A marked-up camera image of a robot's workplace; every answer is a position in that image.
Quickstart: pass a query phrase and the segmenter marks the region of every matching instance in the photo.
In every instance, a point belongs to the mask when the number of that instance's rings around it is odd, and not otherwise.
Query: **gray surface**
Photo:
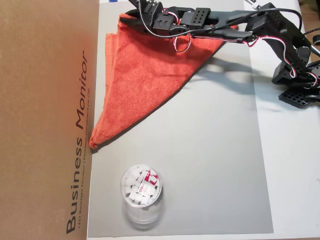
[[[162,2],[244,7],[239,0]],[[100,5],[95,122],[105,95],[105,33],[115,32],[118,14],[131,8]],[[174,98],[93,155],[89,237],[273,232],[250,66],[248,48],[227,43]],[[164,182],[163,216],[148,231],[126,221],[119,189],[124,171],[140,163]]]

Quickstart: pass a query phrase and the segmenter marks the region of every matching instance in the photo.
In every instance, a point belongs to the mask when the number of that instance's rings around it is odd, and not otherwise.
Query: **paper label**
[[[151,176],[150,171],[148,171],[140,184],[138,189],[138,193],[142,194],[143,196],[150,198],[152,193],[154,193],[155,185],[158,181],[159,177],[157,175]]]

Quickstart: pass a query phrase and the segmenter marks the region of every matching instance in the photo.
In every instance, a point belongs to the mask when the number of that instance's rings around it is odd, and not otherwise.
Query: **orange towel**
[[[187,44],[188,38],[180,37],[179,50]],[[159,108],[222,44],[197,38],[188,51],[177,53],[173,39],[140,34],[119,21],[117,34],[105,37],[104,106],[90,147],[111,142]]]

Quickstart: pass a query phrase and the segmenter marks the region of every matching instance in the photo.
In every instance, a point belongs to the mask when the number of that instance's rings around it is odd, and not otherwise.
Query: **red and white wire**
[[[291,68],[291,72],[290,72],[290,76],[294,79],[297,76],[297,71],[295,70],[295,68],[292,66],[292,64],[289,62],[289,60],[286,58],[286,50],[287,50],[287,45],[286,43],[278,37],[275,36],[258,36],[258,38],[250,45],[248,42],[243,41],[243,43],[245,43],[249,48],[253,47],[254,45],[257,44],[257,42],[262,39],[271,39],[271,40],[277,40],[279,42],[281,42],[283,44],[284,50],[283,50],[283,59],[284,61],[290,66]]]
[[[164,8],[164,9],[162,10],[162,12],[174,16],[174,17],[175,17],[175,23],[176,23],[177,25],[180,25],[181,19],[179,20],[178,16],[177,16],[174,12],[166,11],[166,10],[167,10],[167,8]],[[175,51],[176,51],[177,53],[182,54],[182,53],[186,52],[186,51],[190,48],[190,46],[191,46],[191,37],[190,37],[190,34],[188,34],[188,39],[189,39],[189,43],[188,43],[188,45],[185,47],[185,49],[182,50],[182,51],[179,51],[178,48],[177,48],[177,40],[178,40],[178,37],[176,36],[176,37],[173,39],[173,46],[174,46],[174,49],[175,49]]]
[[[194,36],[194,39],[213,39],[213,40],[223,40],[224,42],[236,43],[237,40],[227,40],[220,37],[213,37],[213,36]]]
[[[314,77],[315,81],[314,81],[314,84],[312,85],[312,87],[315,87],[318,83],[317,76],[313,72],[306,72],[306,74],[310,74],[312,77]]]

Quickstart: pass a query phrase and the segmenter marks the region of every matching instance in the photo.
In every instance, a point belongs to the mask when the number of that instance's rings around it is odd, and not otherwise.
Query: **robotic arm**
[[[210,8],[164,8],[155,0],[129,0],[136,9],[126,14],[134,19],[121,18],[127,26],[159,38],[190,35],[192,38],[222,39],[226,42],[253,47],[266,41],[282,61],[276,68],[272,82],[286,85],[288,90],[279,96],[281,101],[297,108],[320,102],[320,62],[307,64],[311,52],[319,52],[301,33],[302,18],[294,10],[275,8],[268,3],[257,11],[211,11]],[[280,12],[295,13],[300,18],[297,28]],[[245,31],[231,26],[246,23]]]

